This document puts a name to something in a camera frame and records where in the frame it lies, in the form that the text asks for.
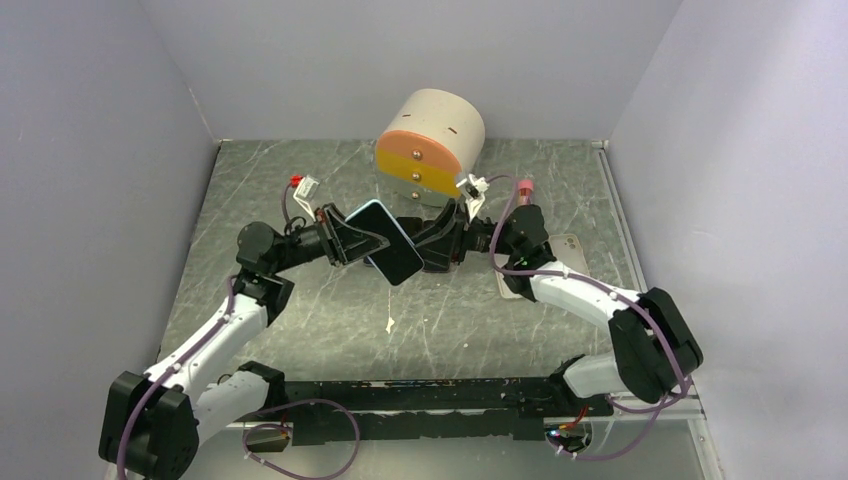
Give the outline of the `purple bare phone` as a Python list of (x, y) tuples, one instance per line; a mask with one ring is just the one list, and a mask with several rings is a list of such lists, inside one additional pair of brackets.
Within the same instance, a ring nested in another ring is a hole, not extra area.
[(423, 270), (426, 273), (447, 273), (452, 269), (451, 256), (433, 256), (424, 259)]

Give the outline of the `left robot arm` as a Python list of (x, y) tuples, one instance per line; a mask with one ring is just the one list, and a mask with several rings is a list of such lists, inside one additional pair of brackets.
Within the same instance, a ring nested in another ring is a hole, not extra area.
[(394, 246), (415, 252), (376, 200), (350, 216), (325, 205), (312, 224), (283, 233), (252, 222), (237, 246), (240, 269), (226, 278), (226, 298), (213, 316), (172, 354), (141, 374), (123, 372), (110, 386), (98, 454), (115, 465), (117, 478), (178, 479), (199, 447), (230, 422), (251, 412), (262, 420), (281, 415), (287, 395), (280, 371), (249, 364), (212, 383), (286, 308), (294, 284), (280, 272), (319, 258), (344, 266)]

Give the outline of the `bare black phone removed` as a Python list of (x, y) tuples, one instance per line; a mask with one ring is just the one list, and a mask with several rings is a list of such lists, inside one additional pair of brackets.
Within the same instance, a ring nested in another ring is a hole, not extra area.
[(397, 217), (396, 221), (410, 238), (415, 237), (425, 227), (425, 221), (419, 217)]

